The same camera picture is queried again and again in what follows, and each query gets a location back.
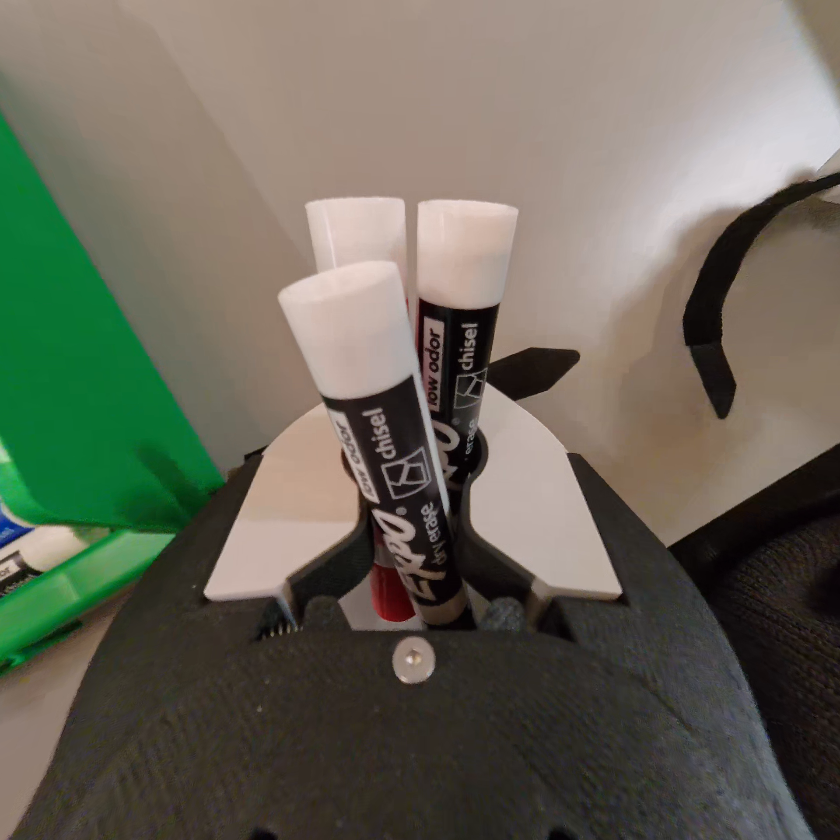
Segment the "green plastic bin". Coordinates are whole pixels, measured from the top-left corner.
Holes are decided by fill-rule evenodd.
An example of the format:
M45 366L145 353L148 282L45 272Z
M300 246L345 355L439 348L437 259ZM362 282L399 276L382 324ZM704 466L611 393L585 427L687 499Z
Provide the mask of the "green plastic bin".
M175 532L116 531L59 563L37 570L21 550L2 566L1 673L71 635L81 619L136 582Z
M223 480L5 119L1 438L34 524L177 532Z

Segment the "black dry erase marker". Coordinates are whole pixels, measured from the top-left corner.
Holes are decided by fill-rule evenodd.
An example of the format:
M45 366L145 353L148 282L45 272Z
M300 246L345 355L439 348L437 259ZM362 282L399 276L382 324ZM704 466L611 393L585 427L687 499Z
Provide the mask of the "black dry erase marker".
M431 628L475 629L396 264L330 269L278 300L418 614Z
M516 207L420 203L416 226L416 351L444 480L461 491L476 456Z

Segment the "black knit sleeve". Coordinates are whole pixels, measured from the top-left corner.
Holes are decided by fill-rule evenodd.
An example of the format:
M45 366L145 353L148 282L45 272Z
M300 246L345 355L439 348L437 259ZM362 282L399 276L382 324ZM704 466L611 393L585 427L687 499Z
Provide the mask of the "black knit sleeve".
M817 838L839 838L839 446L669 551L739 659Z

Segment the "light grey desk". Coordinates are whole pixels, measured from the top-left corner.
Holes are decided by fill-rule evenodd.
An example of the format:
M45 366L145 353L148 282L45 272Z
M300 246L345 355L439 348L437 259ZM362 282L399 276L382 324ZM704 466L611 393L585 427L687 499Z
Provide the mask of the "light grey desk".
M223 473L318 401L277 301L304 204L519 208L496 356L674 543L838 443L838 206L759 237L718 419L681 318L743 210L838 152L838 2L2 2L2 112Z

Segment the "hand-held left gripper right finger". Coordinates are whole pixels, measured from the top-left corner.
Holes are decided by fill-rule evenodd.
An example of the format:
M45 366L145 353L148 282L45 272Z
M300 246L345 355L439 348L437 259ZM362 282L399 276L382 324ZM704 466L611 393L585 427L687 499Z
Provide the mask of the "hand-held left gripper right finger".
M533 415L487 385L476 464L461 497L461 575L539 623L558 596L614 602L623 588L570 454Z

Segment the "blue label marker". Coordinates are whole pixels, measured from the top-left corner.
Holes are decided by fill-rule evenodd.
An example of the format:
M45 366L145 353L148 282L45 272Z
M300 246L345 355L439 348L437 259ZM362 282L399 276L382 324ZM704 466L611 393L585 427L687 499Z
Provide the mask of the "blue label marker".
M18 468L1 444L1 547L32 532L36 525L22 517L20 502L27 499Z

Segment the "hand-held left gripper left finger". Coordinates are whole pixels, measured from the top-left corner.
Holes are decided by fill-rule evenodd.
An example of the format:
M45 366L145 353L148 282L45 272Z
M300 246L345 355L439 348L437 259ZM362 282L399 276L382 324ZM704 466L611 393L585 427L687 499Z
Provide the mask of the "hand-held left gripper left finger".
M318 404L263 452L204 595L211 602L268 597L301 616L316 596L340 599L371 571L366 503Z

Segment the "black label marker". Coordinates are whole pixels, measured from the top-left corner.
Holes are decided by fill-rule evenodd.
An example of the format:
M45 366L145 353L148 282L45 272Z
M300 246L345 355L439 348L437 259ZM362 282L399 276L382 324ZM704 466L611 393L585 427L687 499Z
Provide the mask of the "black label marker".
M1 597L55 569L108 534L91 527L41 526L1 548Z

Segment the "red dry erase marker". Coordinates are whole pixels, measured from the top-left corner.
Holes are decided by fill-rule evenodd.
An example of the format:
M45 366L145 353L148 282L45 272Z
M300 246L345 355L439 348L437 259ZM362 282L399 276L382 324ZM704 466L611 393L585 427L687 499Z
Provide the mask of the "red dry erase marker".
M406 211L402 198L333 197L306 204L311 248L318 273L363 261L396 264L407 298ZM416 617L382 530L373 521L374 563L371 603L378 617L391 624Z

